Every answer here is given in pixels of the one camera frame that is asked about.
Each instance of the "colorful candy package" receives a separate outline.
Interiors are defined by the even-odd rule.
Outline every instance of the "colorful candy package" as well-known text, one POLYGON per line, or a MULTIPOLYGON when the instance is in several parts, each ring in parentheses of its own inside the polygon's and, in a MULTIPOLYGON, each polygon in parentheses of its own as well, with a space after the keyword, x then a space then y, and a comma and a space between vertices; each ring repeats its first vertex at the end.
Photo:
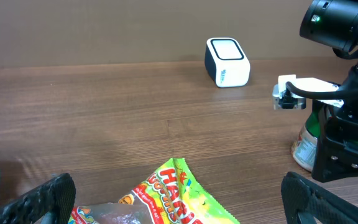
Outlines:
POLYGON ((118 202, 75 207, 69 224, 239 223, 202 188, 184 159, 170 159, 118 202))
POLYGON ((196 181, 184 159, 170 159, 119 203, 144 205, 153 223, 239 223, 196 181))

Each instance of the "wood grain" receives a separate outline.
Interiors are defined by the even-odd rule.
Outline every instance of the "wood grain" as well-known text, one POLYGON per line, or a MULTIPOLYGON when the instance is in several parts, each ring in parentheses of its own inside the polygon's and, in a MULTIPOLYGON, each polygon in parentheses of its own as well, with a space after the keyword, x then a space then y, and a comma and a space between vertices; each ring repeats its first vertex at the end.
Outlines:
MULTIPOLYGON (((171 157, 242 223, 284 223, 280 184, 310 113, 274 111, 279 75, 342 82, 355 61, 254 60, 219 89, 203 62, 0 69, 0 205, 70 173, 76 204, 116 202, 171 157)), ((358 178, 323 184, 358 206, 358 178)))

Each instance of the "wooden table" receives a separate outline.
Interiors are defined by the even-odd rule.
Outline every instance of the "wooden table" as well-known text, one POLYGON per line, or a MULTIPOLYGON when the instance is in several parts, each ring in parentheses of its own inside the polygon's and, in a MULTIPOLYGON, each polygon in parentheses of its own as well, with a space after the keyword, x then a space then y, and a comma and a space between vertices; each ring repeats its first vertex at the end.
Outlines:
MULTIPOLYGON (((242 223, 284 223, 280 184, 308 117, 274 111, 279 75, 342 82, 355 61, 251 61, 219 89, 203 62, 0 69, 0 205, 68 172, 76 204, 117 202, 171 157, 242 223)), ((358 206, 358 178, 323 184, 358 206)))

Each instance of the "cable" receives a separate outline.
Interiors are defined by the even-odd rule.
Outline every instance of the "cable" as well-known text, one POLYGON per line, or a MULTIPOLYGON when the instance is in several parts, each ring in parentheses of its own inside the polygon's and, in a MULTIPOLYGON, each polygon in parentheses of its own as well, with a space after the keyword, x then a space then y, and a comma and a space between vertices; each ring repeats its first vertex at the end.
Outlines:
POLYGON ((332 92, 310 92, 297 88, 291 82, 287 82, 285 86, 293 94, 313 100, 343 100, 349 98, 358 98, 358 88, 332 92))

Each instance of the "gray wall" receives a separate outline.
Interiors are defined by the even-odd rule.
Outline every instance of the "gray wall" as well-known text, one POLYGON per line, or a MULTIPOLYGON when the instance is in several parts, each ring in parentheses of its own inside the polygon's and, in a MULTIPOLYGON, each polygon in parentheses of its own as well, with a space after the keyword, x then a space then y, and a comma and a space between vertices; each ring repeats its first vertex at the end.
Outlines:
POLYGON ((311 0, 0 0, 0 67, 202 60, 210 37, 247 56, 333 56, 299 37, 311 0))

